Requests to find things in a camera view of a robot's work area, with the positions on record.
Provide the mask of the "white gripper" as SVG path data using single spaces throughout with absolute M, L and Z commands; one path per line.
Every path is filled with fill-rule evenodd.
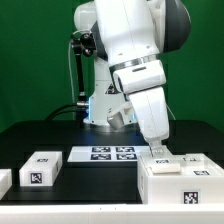
M 140 131 L 149 144 L 151 156 L 163 152 L 162 141 L 169 137 L 169 121 L 162 87 L 129 95 Z

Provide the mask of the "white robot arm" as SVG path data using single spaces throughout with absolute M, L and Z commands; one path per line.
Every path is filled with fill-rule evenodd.
M 81 33 L 76 50 L 94 57 L 100 84 L 90 102 L 98 126 L 121 129 L 138 124 L 149 150 L 169 136 L 158 56 L 180 49 L 191 21 L 181 0 L 92 0 L 78 6 L 74 24 Z

